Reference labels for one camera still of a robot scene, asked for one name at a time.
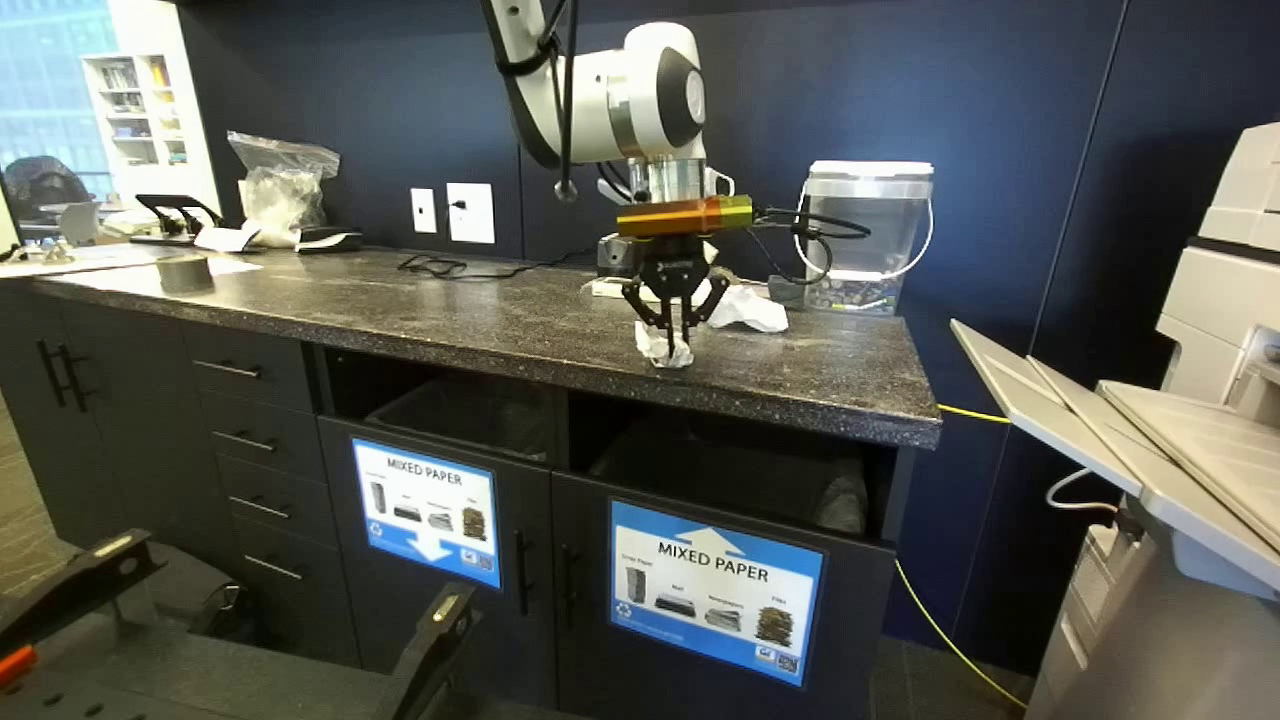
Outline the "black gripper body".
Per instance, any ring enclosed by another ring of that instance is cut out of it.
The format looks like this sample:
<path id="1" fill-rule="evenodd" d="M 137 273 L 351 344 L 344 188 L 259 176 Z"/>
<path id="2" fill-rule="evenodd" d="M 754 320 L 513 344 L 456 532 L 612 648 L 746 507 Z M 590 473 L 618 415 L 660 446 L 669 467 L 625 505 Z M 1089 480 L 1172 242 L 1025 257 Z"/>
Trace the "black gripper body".
<path id="1" fill-rule="evenodd" d="M 640 242 L 640 273 L 627 280 L 644 285 L 644 301 L 660 312 L 683 312 L 683 298 L 701 301 L 710 291 L 710 278 L 723 273 L 704 260 L 701 236 L 647 236 Z"/>

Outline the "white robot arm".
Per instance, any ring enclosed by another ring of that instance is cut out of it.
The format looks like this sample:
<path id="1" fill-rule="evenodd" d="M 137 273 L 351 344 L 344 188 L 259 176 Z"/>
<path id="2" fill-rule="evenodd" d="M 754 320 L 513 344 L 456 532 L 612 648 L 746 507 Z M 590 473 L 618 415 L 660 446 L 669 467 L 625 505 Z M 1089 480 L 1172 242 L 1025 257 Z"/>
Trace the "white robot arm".
<path id="1" fill-rule="evenodd" d="M 710 188 L 710 100 L 701 45 L 690 24 L 647 22 L 618 47 L 577 47 L 577 0 L 482 0 L 497 72 L 524 147 L 556 167 L 573 200 L 579 165 L 627 165 L 618 233 L 632 242 L 625 301 L 669 344 L 713 318 L 727 280 L 704 242 L 754 215 L 749 198 Z"/>

